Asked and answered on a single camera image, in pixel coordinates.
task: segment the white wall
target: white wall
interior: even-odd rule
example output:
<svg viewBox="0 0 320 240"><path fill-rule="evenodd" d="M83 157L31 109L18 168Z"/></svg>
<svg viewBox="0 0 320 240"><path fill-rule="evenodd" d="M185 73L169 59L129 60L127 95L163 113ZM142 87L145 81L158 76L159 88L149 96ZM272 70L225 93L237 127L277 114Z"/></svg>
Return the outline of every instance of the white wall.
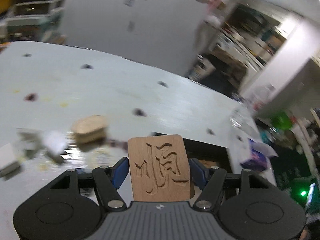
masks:
<svg viewBox="0 0 320 240"><path fill-rule="evenodd" d="M206 44L195 46L207 5L195 0L67 0L67 44L119 55L184 75ZM129 22L134 30L128 31ZM215 33L207 30L206 37Z"/></svg>
<svg viewBox="0 0 320 240"><path fill-rule="evenodd" d="M305 63L320 47L320 26L308 19L302 19L289 39L268 62L265 70L253 83L241 91L248 96L256 87L271 83L276 90L274 98L301 71Z"/></svg>

